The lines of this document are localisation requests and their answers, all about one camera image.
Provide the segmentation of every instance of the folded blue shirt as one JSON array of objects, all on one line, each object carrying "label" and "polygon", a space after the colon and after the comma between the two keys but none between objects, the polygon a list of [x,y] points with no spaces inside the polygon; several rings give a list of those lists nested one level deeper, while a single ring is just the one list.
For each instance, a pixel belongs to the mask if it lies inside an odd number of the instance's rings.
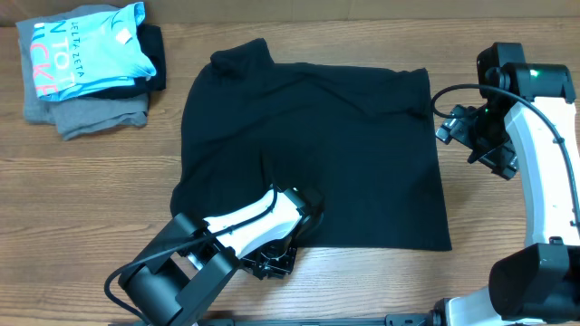
[{"label": "folded blue shirt", "polygon": [[145,6],[139,2],[119,11],[36,24],[30,53],[38,98],[63,101],[155,76],[137,39],[144,19]]}]

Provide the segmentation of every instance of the wooden table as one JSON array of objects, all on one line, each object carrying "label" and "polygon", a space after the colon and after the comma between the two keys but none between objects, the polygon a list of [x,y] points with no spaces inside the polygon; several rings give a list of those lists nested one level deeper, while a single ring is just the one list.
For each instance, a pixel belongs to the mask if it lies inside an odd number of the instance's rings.
[{"label": "wooden table", "polygon": [[[168,88],[154,96],[147,127],[62,141],[53,126],[24,122],[17,32],[0,29],[0,325],[134,321],[109,302],[102,284],[170,219],[181,113],[191,83],[216,50],[264,37],[276,62],[426,67],[434,93],[477,82],[476,56],[494,42],[521,42],[529,62],[567,65],[580,94],[580,18],[165,24],[162,30]],[[476,91],[458,91],[440,107],[481,102]],[[209,316],[425,312],[442,297],[486,285],[492,264],[523,247],[520,179],[507,182],[467,164],[469,151],[457,143],[438,142],[438,150],[453,251],[300,250],[294,272],[282,281],[237,273],[210,309],[220,313]]]}]

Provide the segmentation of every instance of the folded clothes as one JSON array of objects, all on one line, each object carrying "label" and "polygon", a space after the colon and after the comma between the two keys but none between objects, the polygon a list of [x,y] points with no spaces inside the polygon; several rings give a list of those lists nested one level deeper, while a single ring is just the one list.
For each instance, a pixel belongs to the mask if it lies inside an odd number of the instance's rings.
[{"label": "folded clothes", "polygon": [[116,12],[35,24],[30,55],[37,96],[63,101],[154,76],[155,67],[137,39],[144,19],[145,6],[139,2]]},{"label": "folded clothes", "polygon": [[163,50],[163,36],[158,26],[141,24],[137,27],[137,39],[141,50],[153,62],[157,74],[150,78],[135,78],[132,86],[110,87],[102,91],[96,91],[83,95],[99,99],[128,99],[139,94],[165,90],[166,68],[165,51]]},{"label": "folded clothes", "polygon": [[56,124],[58,132],[65,140],[118,125],[144,126],[147,124],[149,99],[146,94],[124,101],[73,98],[67,101],[49,102],[41,101],[36,97],[30,58],[34,25],[118,9],[111,5],[83,5],[68,13],[37,17],[16,23],[24,81],[24,119],[26,121]]}]

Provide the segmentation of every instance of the black cable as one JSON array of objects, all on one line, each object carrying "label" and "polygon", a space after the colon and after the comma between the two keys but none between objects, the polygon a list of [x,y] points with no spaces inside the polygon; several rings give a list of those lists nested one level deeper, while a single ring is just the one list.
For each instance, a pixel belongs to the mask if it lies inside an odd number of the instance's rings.
[{"label": "black cable", "polygon": [[455,116],[455,115],[449,115],[449,114],[444,114],[444,113],[439,112],[437,109],[435,109],[435,101],[439,97],[441,97],[441,95],[443,95],[447,92],[455,91],[455,90],[467,90],[467,89],[491,91],[491,92],[495,92],[496,94],[501,94],[501,95],[504,95],[506,97],[509,97],[512,100],[519,101],[520,103],[522,103],[526,107],[528,107],[530,110],[532,110],[547,125],[547,127],[550,129],[550,131],[552,131],[552,134],[554,135],[554,138],[556,139],[555,142],[560,146],[560,150],[562,151],[562,156],[564,157],[565,169],[568,173],[568,182],[570,184],[570,194],[572,195],[572,206],[573,206],[573,212],[574,212],[574,217],[575,217],[575,226],[576,226],[576,229],[578,230],[578,234],[580,234],[580,209],[579,209],[580,205],[578,204],[578,194],[576,191],[576,182],[574,179],[574,171],[572,170],[572,161],[570,160],[570,155],[568,154],[568,149],[564,145],[564,139],[562,138],[562,136],[560,136],[560,133],[556,129],[556,126],[550,121],[550,119],[547,118],[546,115],[544,115],[544,113],[542,113],[542,111],[540,111],[537,107],[535,107],[529,101],[526,101],[522,97],[519,97],[512,92],[505,91],[505,90],[502,90],[498,87],[493,87],[493,86],[488,86],[488,85],[459,84],[459,85],[455,85],[455,86],[449,86],[448,88],[445,88],[445,89],[439,91],[437,94],[435,94],[435,96],[433,96],[433,98],[431,99],[431,110],[436,115],[438,115],[442,118],[445,118],[445,119],[463,118],[464,116]]},{"label": "black cable", "polygon": [[216,233],[212,233],[210,235],[202,236],[200,238],[193,239],[193,240],[189,240],[189,241],[188,241],[188,239],[190,239],[189,237],[188,238],[185,238],[184,239],[185,242],[182,243],[182,244],[180,244],[180,245],[176,245],[176,246],[174,246],[174,247],[172,247],[170,249],[163,250],[163,251],[158,252],[156,254],[149,255],[149,256],[147,256],[145,258],[141,258],[138,261],[134,261],[132,263],[128,263],[128,264],[125,264],[125,265],[117,268],[115,270],[115,272],[111,273],[111,275],[109,275],[109,277],[107,277],[107,280],[105,281],[105,284],[104,284],[105,295],[107,296],[107,298],[109,298],[109,300],[111,300],[112,302],[116,303],[122,309],[124,309],[124,310],[126,310],[126,311],[128,311],[128,312],[130,312],[132,314],[134,314],[135,316],[137,316],[142,321],[145,321],[146,324],[150,325],[150,321],[149,321],[149,319],[147,319],[147,317],[145,317],[145,315],[143,315],[139,310],[137,310],[137,309],[129,306],[129,304],[127,304],[123,300],[117,298],[111,292],[111,283],[112,283],[112,280],[114,280],[115,277],[121,275],[122,273],[124,273],[128,269],[133,268],[135,266],[139,266],[141,264],[144,264],[144,263],[150,261],[151,259],[155,259],[155,258],[161,257],[161,256],[166,255],[166,254],[173,254],[173,253],[175,253],[175,252],[177,252],[179,250],[182,250],[182,249],[185,249],[185,248],[189,248],[192,245],[196,245],[196,244],[201,243],[201,242],[206,242],[208,240],[213,240],[213,239],[217,238],[220,235],[232,233],[234,230],[237,230],[240,227],[244,227],[246,225],[249,225],[249,224],[254,223],[258,219],[260,219],[260,218],[268,215],[270,212],[272,212],[272,210],[276,206],[276,201],[278,199],[278,192],[276,191],[276,188],[275,187],[273,187],[273,190],[274,190],[274,197],[272,198],[272,204],[270,204],[270,206],[268,206],[264,210],[264,212],[262,212],[262,213],[260,213],[260,214],[258,214],[256,216],[254,216],[254,217],[248,218],[247,220],[242,221],[242,222],[240,222],[240,223],[238,223],[236,225],[231,225],[231,226],[229,226],[229,227],[227,227],[227,228],[225,228],[225,229],[223,229],[221,231],[217,231]]}]

